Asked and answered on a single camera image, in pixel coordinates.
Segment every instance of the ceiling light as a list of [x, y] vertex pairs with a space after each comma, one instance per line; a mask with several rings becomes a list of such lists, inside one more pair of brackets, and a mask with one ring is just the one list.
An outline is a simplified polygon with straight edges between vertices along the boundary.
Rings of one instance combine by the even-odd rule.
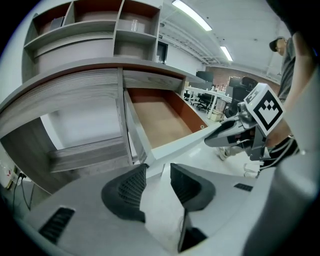
[[174, 0], [172, 4], [179, 8], [181, 11], [188, 14], [192, 19], [194, 19], [201, 27], [204, 28], [205, 31], [211, 31], [212, 28], [208, 25], [208, 23], [205, 22], [203, 18], [199, 16], [194, 10], [192, 10], [188, 5], [186, 5], [184, 2], [180, 0]]
[[231, 58], [230, 53], [228, 52], [227, 47], [225, 47], [225, 46], [220, 46], [220, 48], [221, 48], [221, 50], [223, 51], [223, 53], [225, 54], [226, 58], [227, 58], [229, 61], [233, 62], [233, 59]]

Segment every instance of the office desk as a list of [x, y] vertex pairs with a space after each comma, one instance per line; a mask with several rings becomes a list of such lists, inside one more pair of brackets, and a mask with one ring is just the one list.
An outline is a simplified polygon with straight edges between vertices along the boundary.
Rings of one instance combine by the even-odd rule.
[[194, 92], [194, 93], [199, 93], [199, 94], [210, 94], [210, 95], [213, 95], [214, 96], [214, 99], [213, 99], [213, 102], [212, 102], [212, 106], [210, 108], [210, 111], [207, 115], [208, 118], [210, 118], [212, 112], [214, 111], [214, 108], [215, 108], [215, 105], [216, 105], [216, 102], [217, 102], [217, 98], [220, 98], [226, 102], [231, 102], [232, 101], [232, 98], [229, 97], [229, 96], [226, 96], [226, 95], [223, 95], [223, 94], [220, 94], [216, 91], [213, 91], [213, 90], [203, 90], [203, 89], [199, 89], [199, 88], [195, 88], [195, 87], [187, 87], [185, 88], [185, 90], [187, 91], [191, 91], [191, 92]]

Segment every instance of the cap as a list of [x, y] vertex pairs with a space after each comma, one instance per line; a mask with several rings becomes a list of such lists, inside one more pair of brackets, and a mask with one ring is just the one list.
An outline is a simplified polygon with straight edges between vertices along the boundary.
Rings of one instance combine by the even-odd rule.
[[285, 39], [283, 36], [278, 36], [275, 40], [269, 43], [269, 47], [271, 51], [276, 52], [277, 51], [277, 41], [279, 39]]

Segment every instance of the open drawer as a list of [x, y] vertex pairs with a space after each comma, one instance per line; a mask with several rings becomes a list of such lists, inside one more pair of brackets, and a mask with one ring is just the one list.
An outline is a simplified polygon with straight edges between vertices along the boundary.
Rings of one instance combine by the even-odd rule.
[[141, 163], [162, 164], [212, 133], [197, 113], [174, 91], [127, 88], [125, 118]]

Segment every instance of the white table surface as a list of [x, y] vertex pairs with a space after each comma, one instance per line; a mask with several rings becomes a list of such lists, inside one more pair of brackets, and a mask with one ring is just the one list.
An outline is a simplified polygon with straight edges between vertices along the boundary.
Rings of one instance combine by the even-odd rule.
[[213, 95], [214, 96], [214, 99], [213, 99], [213, 102], [212, 102], [212, 106], [210, 108], [210, 111], [207, 115], [207, 117], [210, 119], [211, 117], [211, 114], [212, 112], [214, 111], [214, 108], [215, 108], [215, 105], [216, 105], [216, 102], [217, 102], [217, 98], [221, 98], [222, 100], [226, 101], [226, 102], [231, 102], [232, 101], [232, 97], [229, 97], [229, 96], [226, 96], [224, 94], [221, 94], [217, 91], [213, 91], [213, 90], [204, 90], [204, 89], [199, 89], [199, 88], [195, 88], [195, 87], [185, 87], [184, 88], [186, 91], [191, 91], [191, 92], [194, 92], [194, 93], [199, 93], [199, 94], [209, 94], [209, 95]]

